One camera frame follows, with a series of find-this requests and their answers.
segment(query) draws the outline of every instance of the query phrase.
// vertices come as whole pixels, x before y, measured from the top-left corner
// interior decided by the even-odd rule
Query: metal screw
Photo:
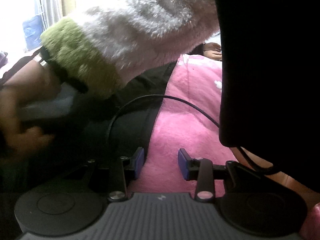
[[[211,199],[213,197],[213,194],[210,191],[200,191],[197,194],[197,197],[200,199]]]
[[[113,200],[119,200],[125,197],[125,194],[122,191],[113,191],[109,194],[109,197]]]

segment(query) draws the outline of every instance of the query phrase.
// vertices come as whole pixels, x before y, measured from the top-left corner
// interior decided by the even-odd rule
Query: green knit band
[[[42,33],[41,40],[51,60],[85,83],[91,93],[107,98],[123,87],[116,67],[105,61],[72,19],[61,19]]]

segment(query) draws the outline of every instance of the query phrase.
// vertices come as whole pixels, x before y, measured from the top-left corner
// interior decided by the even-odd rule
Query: gray ribbed surface
[[[240,232],[221,219],[211,204],[201,204],[188,193],[135,193],[123,203],[108,206],[91,227],[60,238],[33,236],[21,240],[254,240],[270,239]],[[297,234],[274,240],[301,240]]]

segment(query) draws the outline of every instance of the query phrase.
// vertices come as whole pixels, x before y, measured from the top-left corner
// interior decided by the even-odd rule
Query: pink blanket
[[[170,77],[165,94],[185,99],[219,121],[222,63],[199,55],[182,55]],[[178,150],[191,157],[203,157],[215,164],[236,160],[230,149],[219,142],[218,128],[195,109],[164,99],[150,139],[148,158],[140,179],[130,192],[190,192],[194,181],[185,181],[178,167]],[[216,195],[222,196],[222,181],[216,181]],[[320,239],[320,204],[308,215],[301,235]]]

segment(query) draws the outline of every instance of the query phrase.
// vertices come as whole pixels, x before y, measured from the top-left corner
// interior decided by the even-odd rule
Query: black cable
[[[241,155],[245,158],[245,160],[256,172],[263,175],[273,175],[280,171],[279,168],[274,165],[268,168],[262,168],[257,163],[255,163],[241,147],[237,147],[237,149],[240,151]]]
[[[203,114],[206,118],[208,118],[211,122],[213,122],[218,128],[219,128],[219,124],[211,117],[209,116],[205,111],[203,111],[202,109],[200,109],[198,106],[195,106],[194,104],[183,100],[181,98],[177,98],[177,97],[172,97],[172,96],[166,96],[166,95],[145,95],[145,96],[141,96],[141,97],[137,97],[133,100],[131,100],[130,102],[126,103],[124,106],[122,106],[118,112],[113,116],[113,118],[110,121],[108,130],[107,130],[107,135],[106,135],[106,141],[107,144],[110,145],[110,133],[111,133],[111,129],[112,126],[114,124],[114,122],[116,121],[116,119],[120,116],[120,114],[123,112],[123,110],[125,108],[127,108],[127,106],[131,105],[132,103],[143,99],[143,98],[168,98],[168,99],[173,99],[179,102],[182,102],[188,106],[191,106],[192,108],[196,109],[197,111],[199,111],[201,114]],[[251,160],[251,158],[246,154],[246,152],[241,148],[241,147],[237,147],[237,149],[240,151],[240,153],[242,154],[242,156],[245,158],[245,160],[249,163],[249,165],[258,173],[263,174],[263,175],[272,175],[272,174],[276,174],[279,172],[279,169],[276,166],[272,166],[269,168],[262,168],[261,166],[257,165],[253,160]]]

